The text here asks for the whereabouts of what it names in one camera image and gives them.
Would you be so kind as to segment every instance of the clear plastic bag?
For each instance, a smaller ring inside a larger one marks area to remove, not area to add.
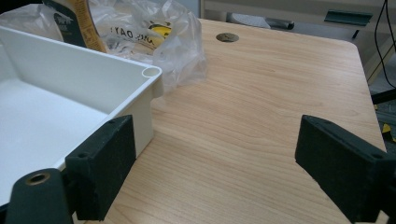
[[[161,67],[165,91],[205,80],[201,23],[174,0],[90,0],[96,30],[109,54]],[[0,25],[63,40],[54,10],[29,5],[0,15]]]

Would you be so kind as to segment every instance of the clamp jaw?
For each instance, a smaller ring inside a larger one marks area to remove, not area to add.
[[[350,222],[396,218],[396,157],[325,120],[304,115],[295,152]]]
[[[65,168],[19,179],[7,207],[7,224],[104,220],[134,164],[132,116],[105,123],[65,158]]]

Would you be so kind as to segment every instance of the plastic bag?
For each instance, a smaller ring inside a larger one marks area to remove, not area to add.
[[[161,67],[165,91],[205,80],[201,23],[178,2],[90,0],[90,9],[107,53]],[[0,25],[62,40],[53,13],[29,5],[0,15]]]

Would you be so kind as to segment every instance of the wood grain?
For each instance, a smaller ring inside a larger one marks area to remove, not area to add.
[[[385,149],[356,47],[201,22],[207,80],[152,103],[155,136],[104,223],[347,223],[294,150],[302,114]]]

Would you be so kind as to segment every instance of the cable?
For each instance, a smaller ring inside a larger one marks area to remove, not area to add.
[[[396,89],[396,87],[393,86],[393,85],[389,82],[388,75],[387,75],[387,71],[386,71],[386,69],[385,69],[384,59],[382,58],[382,54],[381,54],[381,51],[379,50],[379,46],[378,46],[378,40],[377,40],[377,38],[376,38],[376,33],[377,33],[377,30],[378,30],[379,20],[381,19],[382,13],[384,12],[384,8],[385,8],[387,5],[388,5],[388,0],[385,0],[385,1],[384,1],[384,5],[382,5],[381,12],[379,13],[378,20],[376,21],[375,31],[374,31],[374,39],[375,39],[376,51],[378,52],[379,58],[380,58],[380,60],[381,60],[382,69],[383,69],[383,71],[384,71],[385,79],[387,80],[388,84],[389,84],[391,87],[393,87],[394,89]]]
[[[393,35],[392,26],[390,24],[390,19],[389,19],[388,0],[385,0],[385,2],[387,2],[386,5],[385,5],[385,10],[387,11],[388,27],[389,27],[389,30],[390,30],[390,35],[392,36],[392,44],[393,44],[393,47],[394,47],[395,52],[396,52],[395,36]]]

